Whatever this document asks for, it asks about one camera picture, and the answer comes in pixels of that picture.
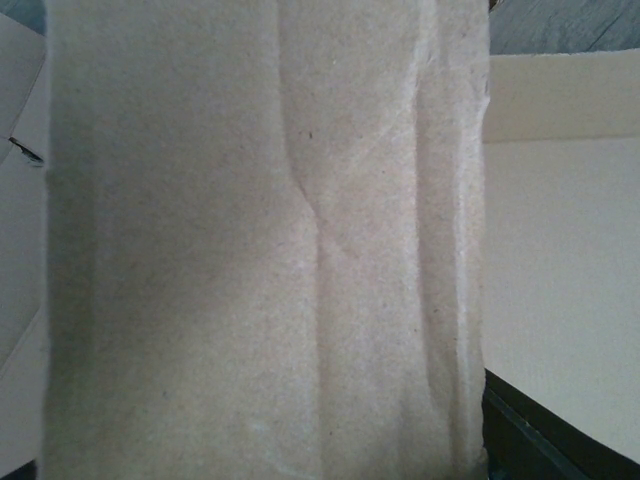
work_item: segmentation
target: brown cardboard flap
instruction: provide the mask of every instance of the brown cardboard flap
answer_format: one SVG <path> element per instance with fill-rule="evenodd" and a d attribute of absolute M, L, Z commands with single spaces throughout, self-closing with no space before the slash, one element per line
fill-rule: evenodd
<path fill-rule="evenodd" d="M 482 478 L 486 5 L 49 11 L 46 478 Z"/>

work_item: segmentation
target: wrinkled cardboard surface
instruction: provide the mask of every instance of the wrinkled cardboard surface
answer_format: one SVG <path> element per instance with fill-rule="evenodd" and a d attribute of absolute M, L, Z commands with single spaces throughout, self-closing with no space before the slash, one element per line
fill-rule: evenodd
<path fill-rule="evenodd" d="M 481 478 L 486 4 L 49 13 L 45 478 Z"/>

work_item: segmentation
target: open cardboard box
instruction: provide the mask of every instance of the open cardboard box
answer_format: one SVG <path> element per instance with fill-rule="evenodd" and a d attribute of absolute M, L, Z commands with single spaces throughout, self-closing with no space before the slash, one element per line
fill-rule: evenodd
<path fill-rule="evenodd" d="M 11 85 L 0 98 L 0 182 L 10 164 L 25 179 L 39 176 L 29 190 L 39 201 L 42 169 L 20 164 L 20 149 L 8 139 L 45 158 L 44 40 L 5 17 L 0 22 L 0 48 L 7 32 L 14 35 L 13 50 L 0 50 L 0 82 Z M 486 365 L 640 461 L 640 52 L 494 57 L 491 91 Z M 13 202 L 6 196 L 19 189 L 0 189 L 0 203 Z M 20 287 L 29 295 L 37 292 L 34 275 Z M 30 305 L 27 316 L 37 298 Z M 0 376 L 0 475 L 38 452 L 39 420 L 20 419 L 40 415 L 33 398 L 46 378 L 41 317 L 25 327 Z"/>

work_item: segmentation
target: wooden floor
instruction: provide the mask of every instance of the wooden floor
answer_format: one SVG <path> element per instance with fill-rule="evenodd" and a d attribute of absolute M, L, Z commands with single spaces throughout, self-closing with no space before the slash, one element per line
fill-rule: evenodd
<path fill-rule="evenodd" d="M 493 55 L 640 48 L 640 0 L 504 0 L 490 18 Z"/>

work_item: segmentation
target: gray floor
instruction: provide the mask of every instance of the gray floor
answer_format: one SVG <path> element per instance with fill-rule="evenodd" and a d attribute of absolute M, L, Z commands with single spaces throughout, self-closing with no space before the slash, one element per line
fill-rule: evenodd
<path fill-rule="evenodd" d="M 0 0 L 0 13 L 44 34 L 44 0 Z M 491 13 L 491 53 L 640 48 L 640 0 L 504 0 Z"/>

